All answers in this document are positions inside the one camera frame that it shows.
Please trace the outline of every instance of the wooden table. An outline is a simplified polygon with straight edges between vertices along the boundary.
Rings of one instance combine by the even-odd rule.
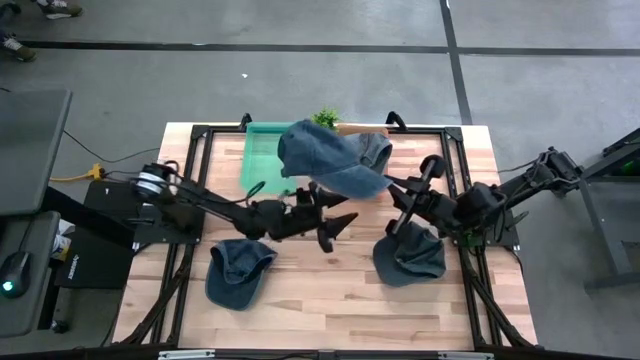
[[[186,160],[191,123],[169,123],[160,161]],[[496,163],[485,126],[463,126],[472,181],[498,183]],[[392,135],[393,154],[388,173],[418,176],[424,156],[441,154],[440,140],[431,135]],[[242,198],[239,184],[243,134],[216,134],[207,188],[229,199]],[[452,156],[462,189],[457,155]],[[434,189],[447,192],[443,180]],[[196,249],[185,305],[180,347],[284,348],[351,350],[466,350],[472,348],[460,261],[446,244],[445,275],[427,284],[390,288],[381,284],[372,263],[373,245],[399,211],[387,193],[376,200],[349,201],[331,214],[357,211],[360,216],[339,236],[331,254],[323,253],[315,234],[267,243],[279,253],[264,288],[247,311],[235,312],[211,303],[204,293],[209,249],[218,240],[239,238],[232,225],[207,216],[203,242]],[[152,245],[131,267],[114,341],[129,335],[158,297],[167,252]],[[487,250],[497,303],[526,339],[535,343],[527,294],[518,263],[502,248]],[[489,338],[486,313],[479,307],[483,333]],[[167,312],[167,321],[172,311]]]

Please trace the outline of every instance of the small plant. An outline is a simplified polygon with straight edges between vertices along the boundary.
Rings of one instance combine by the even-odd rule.
[[[320,112],[311,115],[311,121],[314,123],[326,127],[331,130],[335,130],[336,122],[340,121],[338,112],[335,109],[323,108]]]

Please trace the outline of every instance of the green tray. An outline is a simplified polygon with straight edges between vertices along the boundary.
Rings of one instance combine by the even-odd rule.
[[[249,123],[244,143],[240,184],[249,191],[255,184],[265,181],[259,194],[280,195],[288,190],[295,192],[294,178],[280,175],[282,161],[278,158],[280,136],[291,123]]]

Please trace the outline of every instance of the gray concrete floor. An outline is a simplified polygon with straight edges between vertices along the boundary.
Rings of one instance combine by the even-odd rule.
[[[44,21],[35,7],[8,27],[32,40],[443,46],[437,0],[83,0],[79,19]],[[459,46],[640,47],[633,0],[450,0]],[[169,121],[295,121],[323,106],[354,122],[390,110],[408,123],[460,124],[446,54],[40,50],[32,64],[0,57],[0,86],[69,88],[67,130],[104,157],[159,146]],[[488,125],[500,168],[550,145],[578,162],[638,127],[637,57],[462,56],[474,124]],[[154,154],[108,167],[138,170]],[[93,162],[63,139],[56,176]],[[60,187],[82,200],[86,184]],[[584,292],[607,273],[579,195],[541,194],[517,210],[525,282],[540,344],[554,350],[638,357],[640,286]],[[98,345],[117,292],[78,292],[66,335],[3,340],[0,352]]]

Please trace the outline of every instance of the yellow cable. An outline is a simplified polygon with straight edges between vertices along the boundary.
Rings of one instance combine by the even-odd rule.
[[[72,181],[78,181],[78,180],[84,180],[84,179],[88,179],[90,176],[92,176],[89,173],[86,173],[84,175],[79,175],[79,176],[74,176],[74,177],[70,177],[70,178],[50,178],[49,181],[55,181],[55,182],[72,182]]]
[[[100,164],[93,164],[93,167],[91,168],[91,170],[89,170],[84,175],[74,176],[70,178],[49,178],[49,181],[72,182],[72,181],[85,180],[85,179],[102,180],[103,173],[104,173],[104,169],[102,168],[102,166],[100,166]]]

